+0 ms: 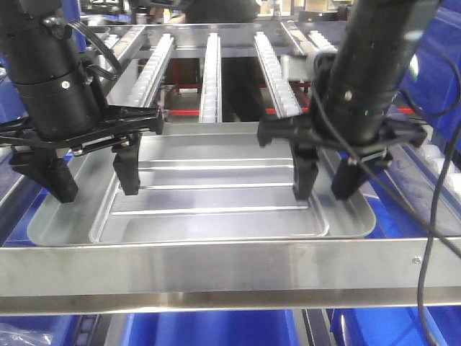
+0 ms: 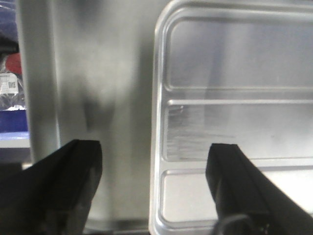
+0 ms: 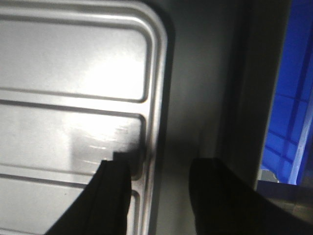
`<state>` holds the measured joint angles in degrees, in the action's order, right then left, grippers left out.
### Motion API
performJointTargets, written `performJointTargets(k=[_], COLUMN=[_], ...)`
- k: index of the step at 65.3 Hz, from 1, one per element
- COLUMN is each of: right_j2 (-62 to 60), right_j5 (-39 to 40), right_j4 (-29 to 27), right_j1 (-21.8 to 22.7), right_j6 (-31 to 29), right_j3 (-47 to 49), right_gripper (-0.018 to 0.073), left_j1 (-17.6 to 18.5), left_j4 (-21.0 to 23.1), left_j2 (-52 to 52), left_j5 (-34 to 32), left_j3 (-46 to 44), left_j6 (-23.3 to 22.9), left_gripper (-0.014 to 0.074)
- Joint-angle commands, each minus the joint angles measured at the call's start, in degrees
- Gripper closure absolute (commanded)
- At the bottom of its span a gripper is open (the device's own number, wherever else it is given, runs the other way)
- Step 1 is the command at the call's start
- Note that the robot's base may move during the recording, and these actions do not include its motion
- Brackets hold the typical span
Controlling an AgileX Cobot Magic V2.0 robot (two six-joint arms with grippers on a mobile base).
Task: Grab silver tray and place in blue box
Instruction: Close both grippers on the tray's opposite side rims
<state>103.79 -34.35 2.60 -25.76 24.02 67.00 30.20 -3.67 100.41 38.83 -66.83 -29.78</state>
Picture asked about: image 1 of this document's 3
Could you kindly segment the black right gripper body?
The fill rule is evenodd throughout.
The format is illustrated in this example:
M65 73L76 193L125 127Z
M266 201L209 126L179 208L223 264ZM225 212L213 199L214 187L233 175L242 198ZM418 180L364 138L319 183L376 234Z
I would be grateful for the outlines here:
M320 148L347 151L343 144L330 137L327 130L318 128L313 118L306 114L280 120L262 120L257 138L261 147L269 145L274 139L287 140L296 167L315 166ZM409 143L419 147L425 139L426 132L418 123L386 117L369 143L352 144L351 148L359 161L366 162L385 157L391 146Z

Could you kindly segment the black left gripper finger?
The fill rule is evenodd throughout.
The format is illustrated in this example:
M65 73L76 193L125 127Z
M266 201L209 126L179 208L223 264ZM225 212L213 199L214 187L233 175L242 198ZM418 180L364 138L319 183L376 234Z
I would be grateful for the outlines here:
M29 148L13 151L12 169L44 187L60 203L71 203L79 191L66 161L55 150Z
M119 144L112 147L115 154L113 167L125 195L137 195L140 188L138 173L141 134L131 133Z

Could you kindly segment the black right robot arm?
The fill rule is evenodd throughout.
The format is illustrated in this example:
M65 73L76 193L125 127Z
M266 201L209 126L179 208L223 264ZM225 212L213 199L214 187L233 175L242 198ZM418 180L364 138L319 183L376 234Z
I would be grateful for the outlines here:
M390 166L392 145L423 143L419 125L390 119L387 113L439 5L354 2L337 51L313 59L308 111L259 123L260 146L276 138L290 145L296 199L307 200L313 191L320 148L346 153L331 184L334 196L346 200Z

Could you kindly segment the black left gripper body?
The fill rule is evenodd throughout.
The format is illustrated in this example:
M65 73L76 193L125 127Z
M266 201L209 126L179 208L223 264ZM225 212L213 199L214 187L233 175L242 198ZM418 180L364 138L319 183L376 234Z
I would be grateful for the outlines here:
M150 131L161 135L163 129L164 119L158 107L110 105L95 127L78 135L62 135L59 139L39 137L29 117L2 123L1 145L52 150L75 148L81 156L129 141L135 133Z

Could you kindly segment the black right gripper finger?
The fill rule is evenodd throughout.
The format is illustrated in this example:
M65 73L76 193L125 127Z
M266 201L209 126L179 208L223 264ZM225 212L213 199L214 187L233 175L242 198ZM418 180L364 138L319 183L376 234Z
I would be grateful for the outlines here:
M293 160L293 193L297 200L307 200L313 190L318 175L318 151L316 147L291 143Z
M341 159L331 184L337 200L348 200L367 180L367 173L352 156Z

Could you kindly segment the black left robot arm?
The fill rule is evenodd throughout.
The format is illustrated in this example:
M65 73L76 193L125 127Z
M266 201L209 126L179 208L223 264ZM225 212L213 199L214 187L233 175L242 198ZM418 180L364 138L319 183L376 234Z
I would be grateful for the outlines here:
M163 121L156 108L107 103L102 79L122 75L114 53L83 22L68 21L60 1L3 1L1 57L27 111L1 124L12 169L70 203L78 186L60 150L110 148L123 192L137 195L141 133L161 133Z

